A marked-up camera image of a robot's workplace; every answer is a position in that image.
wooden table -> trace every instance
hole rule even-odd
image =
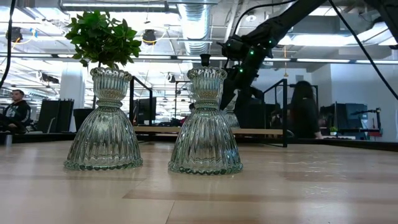
[[[71,142],[0,148],[3,224],[396,224],[398,154],[240,145],[240,174],[167,170],[173,144],[140,144],[144,166],[63,168]]]
[[[135,126],[135,132],[139,133],[179,133],[181,128],[178,127],[158,127],[158,126]],[[282,135],[281,129],[241,129],[233,128],[234,134],[275,134]]]

computer monitor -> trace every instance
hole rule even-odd
[[[138,124],[144,124],[144,121],[155,120],[156,117],[156,97],[152,98],[152,112],[150,111],[150,99],[134,100],[134,115]]]

white wall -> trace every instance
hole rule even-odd
[[[287,84],[295,84],[296,83],[296,75],[303,75],[304,80],[311,83],[311,73],[308,73],[304,68],[288,68],[287,69],[288,77],[284,77],[285,69],[279,69],[275,71],[274,69],[260,69],[259,77],[256,81],[253,82],[253,86],[258,88],[261,91],[264,91],[271,87],[273,84],[279,82],[281,79],[286,78]],[[293,89],[287,89],[287,98],[290,101],[290,98],[293,95]],[[282,104],[282,87],[278,87],[277,89],[277,100],[278,103]],[[266,103],[275,103],[275,92],[271,90],[265,95]]]
[[[386,59],[398,59],[395,55]],[[331,102],[338,103],[364,103],[369,110],[381,108],[381,125],[383,137],[378,141],[398,141],[398,101],[393,97],[385,84],[381,81],[371,65],[340,65],[333,64],[324,66],[312,74],[314,85],[319,85],[319,97],[321,105],[330,105]],[[398,67],[388,65],[377,66],[391,87],[398,91]],[[369,113],[367,126],[372,127],[376,115]]]
[[[312,73],[312,85],[318,85],[319,107],[333,104],[330,64],[324,65]]]

fluorescent light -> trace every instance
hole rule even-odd
[[[179,59],[179,60],[200,60],[200,57],[199,56],[177,56],[177,59]]]
[[[356,63],[370,64],[369,60],[357,60]],[[373,60],[376,65],[398,65],[398,60]]]
[[[143,7],[146,8],[146,4],[113,4],[113,3],[63,3],[63,7]],[[151,4],[151,7],[164,8],[163,4]],[[176,6],[170,5],[169,8],[176,9]]]
[[[314,58],[298,58],[297,62],[312,62],[312,63],[349,63],[349,60],[344,59],[314,59]]]
[[[292,39],[288,35],[286,35],[284,38],[282,38],[282,40],[278,42],[278,45],[290,45],[290,44],[292,44]]]
[[[171,59],[170,56],[162,56],[162,55],[140,55],[138,59]]]
[[[291,58],[265,58],[265,62],[289,62]]]
[[[73,54],[58,54],[60,58],[72,58]]]
[[[291,45],[314,47],[341,47],[348,43],[349,37],[342,35],[302,34],[292,39]]]
[[[397,41],[396,41],[396,39],[394,37],[391,37],[390,39],[388,39],[388,40],[386,40],[384,42],[381,42],[379,45],[381,45],[381,46],[395,46],[395,45],[398,45],[398,43],[397,43]]]
[[[0,53],[0,57],[7,57],[7,53]],[[20,53],[12,53],[11,57],[28,57],[28,58],[48,58],[52,57],[50,54],[20,54]]]
[[[226,60],[226,57],[210,57],[210,60]]]

glass vase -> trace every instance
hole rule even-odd
[[[65,167],[113,170],[141,166],[136,134],[120,109],[132,75],[112,68],[94,68],[90,74],[98,108],[88,115],[78,130]]]
[[[232,100],[225,108],[224,119],[230,128],[239,128],[239,121],[234,114],[236,101]]]
[[[188,71],[196,110],[184,122],[175,143],[169,170],[186,174],[233,174],[243,165],[231,128],[220,113],[226,72],[200,67]]]

